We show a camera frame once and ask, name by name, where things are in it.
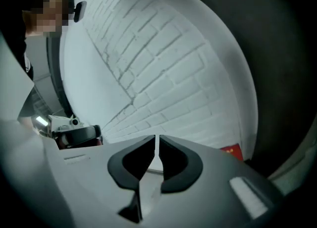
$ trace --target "white wall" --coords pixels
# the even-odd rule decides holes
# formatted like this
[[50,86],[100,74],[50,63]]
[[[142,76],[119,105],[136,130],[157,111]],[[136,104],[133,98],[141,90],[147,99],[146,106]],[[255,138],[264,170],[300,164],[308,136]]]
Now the white wall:
[[[169,134],[216,148],[241,143],[228,74],[184,16],[159,0],[86,1],[85,17],[79,24],[84,25],[99,60],[107,67],[104,74],[109,72],[129,99],[127,106],[101,125],[109,143],[148,134]],[[73,44],[65,44],[64,49],[76,47],[86,55],[84,45],[75,44],[83,36],[73,36]],[[68,68],[70,60],[64,56]],[[71,77],[66,67],[64,77]],[[66,80],[64,85],[73,96],[75,87]],[[89,89],[82,92],[90,94]],[[104,108],[91,105],[103,114]]]

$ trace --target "black plastic part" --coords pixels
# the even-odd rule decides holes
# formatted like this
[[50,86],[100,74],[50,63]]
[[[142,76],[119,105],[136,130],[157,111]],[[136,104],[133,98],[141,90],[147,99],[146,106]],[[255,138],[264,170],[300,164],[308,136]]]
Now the black plastic part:
[[119,187],[139,190],[139,180],[151,164],[154,151],[153,135],[112,155],[108,161],[109,174]]
[[142,219],[139,181],[151,164],[154,151],[155,136],[152,135],[117,152],[108,161],[108,171],[115,183],[135,192],[131,204],[119,212],[119,215],[135,223]]
[[131,204],[128,207],[122,209],[119,212],[119,215],[132,222],[139,223],[142,220],[141,205],[139,199],[139,192],[135,192]]
[[199,155],[163,135],[159,138],[159,158],[163,164],[162,193],[184,191],[202,174],[203,161]]
[[86,5],[87,5],[86,1],[81,1],[76,5],[75,14],[74,14],[75,23],[79,22],[84,17]]
[[93,147],[93,146],[97,146],[97,144],[98,144],[98,138],[94,138],[94,139],[88,140],[86,142],[83,142],[81,144],[70,146],[70,147],[68,147],[68,149]]
[[78,129],[69,130],[66,132],[56,132],[54,137],[65,135],[68,141],[67,146],[75,146],[89,140],[95,139],[101,136],[101,130],[98,125],[82,127]]

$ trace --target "black cutout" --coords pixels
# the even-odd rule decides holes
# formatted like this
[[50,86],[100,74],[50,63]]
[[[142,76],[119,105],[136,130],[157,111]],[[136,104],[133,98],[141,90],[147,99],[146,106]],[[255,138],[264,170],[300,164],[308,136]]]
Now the black cutout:
[[154,158],[155,136],[149,136],[111,156],[108,171],[115,183],[125,189],[134,190],[129,206],[119,212],[122,217],[138,223],[142,220],[139,181]]
[[203,162],[200,156],[163,135],[159,138],[159,158],[163,164],[162,193],[184,191],[202,174]]
[[74,22],[79,22],[83,17],[86,10],[87,2],[81,1],[76,5],[76,8],[74,10]]

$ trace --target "gray surface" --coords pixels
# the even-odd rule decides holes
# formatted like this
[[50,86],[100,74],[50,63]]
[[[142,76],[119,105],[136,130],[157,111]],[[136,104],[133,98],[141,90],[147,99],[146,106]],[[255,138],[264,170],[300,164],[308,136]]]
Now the gray surface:
[[153,210],[144,218],[147,227],[238,227],[250,220],[229,185],[235,177],[245,177],[272,204],[281,200],[279,191],[243,162],[221,150],[169,137],[195,151],[204,169],[186,191],[162,194]]
[[140,201],[142,217],[146,217],[160,199],[163,174],[146,172],[140,180]]
[[259,105],[251,165],[270,175],[303,140],[316,113],[315,17],[306,8],[314,1],[201,1],[227,25],[249,64]]
[[0,31],[0,119],[15,120],[34,83],[7,46]]
[[107,164],[114,153],[142,139],[144,137],[120,144],[63,150],[60,154],[68,162],[71,158],[86,156],[80,162],[69,162],[67,169],[86,190],[92,192],[102,203],[118,213],[130,204],[134,191],[119,188],[109,174]]
[[111,209],[111,201],[103,202],[77,180],[54,140],[36,135],[17,121],[0,121],[0,139],[5,179],[30,211],[50,227],[135,227]]
[[284,194],[287,195],[295,189],[299,188],[305,181],[310,172],[317,154],[317,142],[310,147],[302,160],[286,173],[272,180],[274,185]]
[[311,148],[314,142],[317,141],[317,116],[315,117],[310,130],[305,136],[304,140],[298,146],[296,151],[291,155],[291,157],[286,160],[271,176],[268,178],[274,180],[284,173],[288,172],[292,167],[297,165],[302,159],[305,158],[306,152]]

